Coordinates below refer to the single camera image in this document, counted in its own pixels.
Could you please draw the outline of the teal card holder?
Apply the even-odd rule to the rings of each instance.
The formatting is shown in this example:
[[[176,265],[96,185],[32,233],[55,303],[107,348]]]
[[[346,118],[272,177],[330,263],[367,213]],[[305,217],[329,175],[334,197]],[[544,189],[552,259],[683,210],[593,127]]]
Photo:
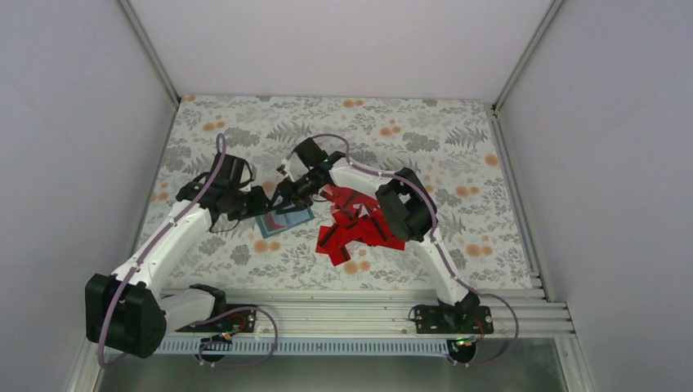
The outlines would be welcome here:
[[[264,239],[281,234],[296,226],[303,225],[315,218],[312,210],[307,208],[298,212],[278,214],[269,212],[256,217],[257,226]]]

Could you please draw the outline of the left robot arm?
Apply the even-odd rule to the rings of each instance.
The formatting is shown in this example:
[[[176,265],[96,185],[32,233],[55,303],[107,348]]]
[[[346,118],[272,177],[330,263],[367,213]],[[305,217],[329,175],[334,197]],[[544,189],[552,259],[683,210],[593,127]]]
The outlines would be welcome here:
[[[102,350],[145,359],[166,335],[184,327],[221,328],[229,309],[223,290],[196,283],[171,296],[161,291],[173,268],[220,216],[242,221],[266,211],[268,199],[262,187],[250,185],[253,179],[249,162],[216,154],[212,170],[179,190],[170,212],[139,250],[111,274],[94,274],[87,281],[87,339]]]

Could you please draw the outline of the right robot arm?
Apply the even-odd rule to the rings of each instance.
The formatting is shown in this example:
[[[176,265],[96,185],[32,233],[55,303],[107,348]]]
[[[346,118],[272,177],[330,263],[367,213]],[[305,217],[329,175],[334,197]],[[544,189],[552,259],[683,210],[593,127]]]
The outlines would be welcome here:
[[[375,198],[385,224],[395,238],[414,247],[418,259],[433,278],[444,325],[463,332],[474,321],[481,300],[479,292],[458,277],[450,254],[438,233],[437,210],[416,173],[404,167],[386,171],[353,159],[348,141],[335,134],[346,150],[327,154],[311,136],[295,146],[277,168],[283,180],[274,199],[291,203],[300,211],[326,185],[352,189]]]

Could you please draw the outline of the red card front bottom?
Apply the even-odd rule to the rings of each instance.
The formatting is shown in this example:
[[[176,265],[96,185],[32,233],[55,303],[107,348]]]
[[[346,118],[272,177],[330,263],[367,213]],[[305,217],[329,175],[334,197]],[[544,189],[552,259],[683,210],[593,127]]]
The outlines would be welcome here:
[[[333,266],[339,266],[351,260],[351,254],[344,244],[327,245],[325,251]]]

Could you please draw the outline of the pile of red cards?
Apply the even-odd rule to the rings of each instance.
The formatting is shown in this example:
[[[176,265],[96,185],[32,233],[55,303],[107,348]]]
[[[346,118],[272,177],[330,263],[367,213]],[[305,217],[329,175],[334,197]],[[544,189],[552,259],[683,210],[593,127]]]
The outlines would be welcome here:
[[[378,201],[353,189],[327,185],[319,196],[332,203],[333,223],[320,226],[315,251],[327,253],[327,245],[347,245],[353,242],[368,247],[386,247],[403,251],[405,242],[391,232]]]

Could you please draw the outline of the floral table mat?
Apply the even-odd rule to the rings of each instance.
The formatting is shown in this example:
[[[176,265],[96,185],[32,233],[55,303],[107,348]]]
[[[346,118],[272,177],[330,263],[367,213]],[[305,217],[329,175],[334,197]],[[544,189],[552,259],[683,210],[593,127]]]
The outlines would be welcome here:
[[[433,199],[437,233],[459,277],[485,290],[531,287],[499,155],[485,106],[476,100],[280,96],[184,96],[150,196],[141,241],[169,213],[178,190],[212,168],[215,139],[249,161],[255,184],[272,195],[278,167],[293,147],[315,136],[332,153],[386,171],[412,169]],[[348,191],[323,189],[313,217],[264,237],[256,219],[221,218],[188,249],[164,285],[195,283],[229,289],[418,290],[433,278],[413,248],[352,242],[349,260],[334,265],[318,237],[343,208],[366,206]]]

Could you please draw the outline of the aluminium rail frame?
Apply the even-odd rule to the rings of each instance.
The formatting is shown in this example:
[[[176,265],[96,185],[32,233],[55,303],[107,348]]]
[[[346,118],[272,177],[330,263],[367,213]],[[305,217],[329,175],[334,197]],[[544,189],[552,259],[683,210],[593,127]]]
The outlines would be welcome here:
[[[539,289],[499,290],[483,298],[494,332],[487,337],[556,337],[575,334],[568,307],[548,302]],[[416,335],[415,305],[434,305],[432,290],[253,290],[230,289],[231,304],[256,305],[270,314],[282,337],[410,338]]]

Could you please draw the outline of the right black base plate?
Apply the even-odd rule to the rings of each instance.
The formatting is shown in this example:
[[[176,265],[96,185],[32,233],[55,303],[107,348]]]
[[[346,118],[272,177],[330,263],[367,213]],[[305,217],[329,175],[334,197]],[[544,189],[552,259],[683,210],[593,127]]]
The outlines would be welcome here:
[[[417,334],[493,334],[493,318],[488,306],[478,306],[471,313],[459,315],[442,305],[416,305],[408,318],[414,323]]]

